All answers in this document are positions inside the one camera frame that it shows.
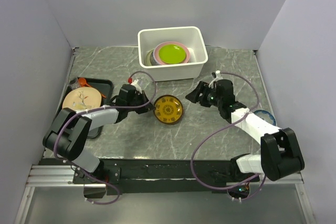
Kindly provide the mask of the dark plate with deer motif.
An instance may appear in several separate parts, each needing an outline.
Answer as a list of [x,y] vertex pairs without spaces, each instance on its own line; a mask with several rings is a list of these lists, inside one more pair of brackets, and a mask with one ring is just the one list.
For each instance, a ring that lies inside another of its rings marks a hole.
[[153,58],[153,50],[151,50],[151,52],[150,52],[149,61],[150,61],[151,66],[156,65],[156,61]]

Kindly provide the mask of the blue plate with bamboo mat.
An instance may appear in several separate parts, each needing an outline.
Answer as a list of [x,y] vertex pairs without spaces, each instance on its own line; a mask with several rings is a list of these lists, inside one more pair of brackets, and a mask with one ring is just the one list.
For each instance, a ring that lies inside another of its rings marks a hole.
[[152,65],[154,65],[154,66],[159,66],[160,65],[159,63],[157,63],[157,61],[154,58],[152,58],[151,60],[152,60]]

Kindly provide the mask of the green plate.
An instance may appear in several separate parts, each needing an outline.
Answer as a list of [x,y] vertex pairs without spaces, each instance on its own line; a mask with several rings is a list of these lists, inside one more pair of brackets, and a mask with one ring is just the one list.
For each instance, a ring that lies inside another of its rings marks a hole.
[[166,64],[177,64],[185,60],[186,52],[178,45],[168,44],[159,50],[159,58]]

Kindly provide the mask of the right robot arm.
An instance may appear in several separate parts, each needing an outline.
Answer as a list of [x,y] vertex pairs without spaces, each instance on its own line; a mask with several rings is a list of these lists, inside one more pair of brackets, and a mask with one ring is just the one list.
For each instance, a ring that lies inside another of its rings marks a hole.
[[186,99],[204,107],[217,107],[220,116],[240,128],[260,145],[260,154],[243,154],[230,160],[230,175],[242,181],[248,174],[264,174],[277,181],[302,171],[305,162],[295,132],[274,126],[238,102],[230,80],[199,82]]

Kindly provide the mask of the cream plate with branch motif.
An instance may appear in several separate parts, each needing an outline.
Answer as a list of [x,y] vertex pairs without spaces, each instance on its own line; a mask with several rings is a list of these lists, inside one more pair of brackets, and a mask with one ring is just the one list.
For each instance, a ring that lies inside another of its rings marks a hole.
[[152,66],[152,64],[151,64],[152,52],[153,52],[153,50],[150,50],[146,55],[146,58],[145,58],[145,65],[146,66]]

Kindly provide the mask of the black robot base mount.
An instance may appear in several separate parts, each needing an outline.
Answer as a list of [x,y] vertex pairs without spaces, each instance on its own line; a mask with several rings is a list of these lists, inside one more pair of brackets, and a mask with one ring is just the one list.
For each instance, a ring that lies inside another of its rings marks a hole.
[[99,184],[77,171],[73,183],[83,185],[83,195],[101,199],[105,195],[135,193],[180,193],[207,191],[195,180],[193,172],[204,183],[225,187],[238,183],[251,173],[243,174],[233,161],[223,160],[163,160],[163,159],[104,159],[100,179],[117,187],[117,190]]

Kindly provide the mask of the pink plate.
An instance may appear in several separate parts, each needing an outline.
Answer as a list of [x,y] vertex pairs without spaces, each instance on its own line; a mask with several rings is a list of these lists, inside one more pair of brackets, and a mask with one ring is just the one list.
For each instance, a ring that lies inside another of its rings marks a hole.
[[190,51],[189,49],[184,46],[182,43],[180,42],[175,42],[175,41],[167,41],[167,42],[163,42],[163,43],[160,43],[159,45],[156,46],[156,48],[154,49],[153,51],[153,55],[154,55],[154,59],[157,61],[157,63],[159,63],[160,65],[176,65],[176,64],[166,64],[164,63],[160,58],[159,58],[159,50],[165,46],[165,45],[168,45],[168,44],[174,44],[174,45],[178,45],[180,47],[182,47],[185,52],[186,52],[186,58],[183,62],[181,63],[188,63],[189,62],[189,59],[190,59]]

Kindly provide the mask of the yellow brown patterned plate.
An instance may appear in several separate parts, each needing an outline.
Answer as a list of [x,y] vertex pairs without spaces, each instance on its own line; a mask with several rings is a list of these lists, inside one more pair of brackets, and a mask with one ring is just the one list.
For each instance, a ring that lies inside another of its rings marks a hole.
[[163,124],[173,125],[178,123],[183,117],[183,105],[181,101],[173,95],[162,95],[154,102],[154,116]]

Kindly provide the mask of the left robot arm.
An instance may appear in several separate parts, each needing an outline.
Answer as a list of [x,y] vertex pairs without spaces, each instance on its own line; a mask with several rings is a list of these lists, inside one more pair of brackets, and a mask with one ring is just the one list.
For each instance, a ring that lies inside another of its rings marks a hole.
[[120,123],[130,112],[143,114],[154,109],[155,106],[139,85],[124,84],[109,105],[81,112],[62,109],[44,136],[43,146],[53,151],[55,158],[69,161],[85,170],[85,176],[91,182],[107,181],[104,162],[85,150],[88,133],[106,124]]

